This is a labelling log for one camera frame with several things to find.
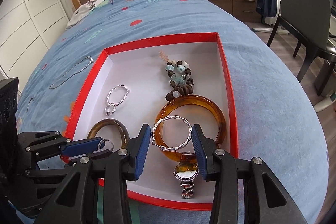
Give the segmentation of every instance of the navy bag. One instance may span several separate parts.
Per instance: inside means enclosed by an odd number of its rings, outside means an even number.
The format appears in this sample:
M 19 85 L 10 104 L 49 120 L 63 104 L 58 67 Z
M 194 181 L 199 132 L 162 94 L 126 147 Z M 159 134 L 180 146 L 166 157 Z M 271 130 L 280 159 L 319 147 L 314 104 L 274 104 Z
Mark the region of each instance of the navy bag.
M 264 17 L 277 16 L 278 0 L 257 0 L 257 13 Z

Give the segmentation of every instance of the wooden nightstand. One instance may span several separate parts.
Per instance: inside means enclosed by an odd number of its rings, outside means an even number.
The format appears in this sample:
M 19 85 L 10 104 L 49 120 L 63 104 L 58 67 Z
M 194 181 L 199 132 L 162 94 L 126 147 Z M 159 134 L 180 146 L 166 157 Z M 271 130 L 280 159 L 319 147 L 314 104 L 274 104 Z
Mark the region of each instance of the wooden nightstand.
M 261 15 L 256 11 L 257 0 L 208 0 L 242 22 L 260 23 Z

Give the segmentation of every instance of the silver chain necklace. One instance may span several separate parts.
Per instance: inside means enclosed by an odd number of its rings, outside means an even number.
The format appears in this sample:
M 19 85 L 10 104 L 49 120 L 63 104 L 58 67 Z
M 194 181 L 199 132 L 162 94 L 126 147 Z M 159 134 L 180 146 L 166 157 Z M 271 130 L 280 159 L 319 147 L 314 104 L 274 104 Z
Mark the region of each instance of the silver chain necklace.
M 64 80 L 62 83 L 60 83 L 58 86 L 52 87 L 52 86 L 57 82 L 57 80 L 60 80 L 64 75 L 66 75 L 69 71 L 71 71 L 74 67 L 76 67 L 78 64 L 80 64 L 81 62 L 83 62 L 85 59 L 90 59 L 90 61 L 89 61 L 88 64 L 86 64 L 86 65 L 84 66 L 84 68 L 82 68 L 81 70 L 77 71 L 76 73 L 74 73 L 73 75 L 71 75 L 69 78 L 65 79 L 65 80 Z M 83 70 L 85 70 L 88 66 L 91 65 L 91 63 L 93 63 L 93 59 L 92 59 L 91 56 L 84 57 L 81 61 L 79 61 L 76 65 L 74 65 L 70 70 L 68 70 L 65 74 L 63 74 L 60 78 L 56 79 L 56 81 L 55 81 L 54 83 L 52 83 L 52 84 L 49 86 L 49 88 L 50 88 L 51 90 L 58 88 L 60 85 L 64 84 L 66 81 L 68 81 L 72 76 L 74 76 L 74 75 L 76 75 L 76 74 L 79 74 L 80 72 L 82 72 Z

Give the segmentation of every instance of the watch face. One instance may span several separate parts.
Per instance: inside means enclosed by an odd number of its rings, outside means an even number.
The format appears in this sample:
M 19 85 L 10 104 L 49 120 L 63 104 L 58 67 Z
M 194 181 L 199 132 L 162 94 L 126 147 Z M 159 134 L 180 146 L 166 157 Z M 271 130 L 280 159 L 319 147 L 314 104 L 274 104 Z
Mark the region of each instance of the watch face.
M 175 167 L 174 175 L 181 181 L 193 180 L 198 175 L 198 166 L 189 162 L 181 162 Z

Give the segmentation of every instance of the blue gripper pad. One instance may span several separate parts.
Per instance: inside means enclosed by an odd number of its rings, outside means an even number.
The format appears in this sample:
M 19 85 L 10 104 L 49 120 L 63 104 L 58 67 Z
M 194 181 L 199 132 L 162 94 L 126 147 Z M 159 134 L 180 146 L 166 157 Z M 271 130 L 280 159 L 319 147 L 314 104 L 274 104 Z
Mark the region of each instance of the blue gripper pad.
M 136 180 L 139 179 L 143 172 L 143 167 L 145 166 L 145 160 L 148 152 L 149 142 L 151 140 L 151 128 L 149 125 L 144 124 L 140 130 L 139 137 L 143 135 L 143 139 L 138 150 L 138 154 L 135 160 L 135 172 L 134 177 Z
M 89 154 L 98 150 L 98 144 L 102 140 L 100 137 L 95 137 L 89 140 L 80 140 L 67 144 L 62 151 L 62 155 L 68 157 L 75 157 L 78 155 Z
M 203 146 L 201 144 L 199 132 L 195 128 L 195 125 L 192 127 L 191 134 L 192 134 L 193 146 L 194 146 L 194 150 L 195 150 L 195 154 L 197 158 L 198 169 L 199 169 L 200 174 L 202 175 L 202 178 L 205 180 L 208 174 L 207 173 L 207 159 L 205 156 Z

